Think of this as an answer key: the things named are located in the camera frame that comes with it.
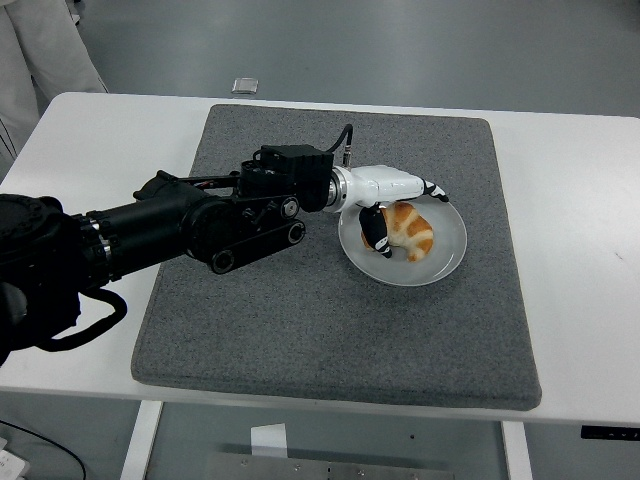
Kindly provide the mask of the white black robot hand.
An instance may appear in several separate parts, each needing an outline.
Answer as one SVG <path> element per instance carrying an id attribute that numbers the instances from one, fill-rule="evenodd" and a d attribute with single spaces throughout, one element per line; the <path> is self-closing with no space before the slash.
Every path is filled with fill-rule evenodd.
<path id="1" fill-rule="evenodd" d="M 333 181 L 336 210 L 360 208 L 358 221 L 366 248 L 389 258 L 391 248 L 400 247 L 409 262 L 418 262 L 430 252 L 433 228 L 410 201 L 429 196 L 447 203 L 449 198 L 438 185 L 384 165 L 336 167 Z"/>

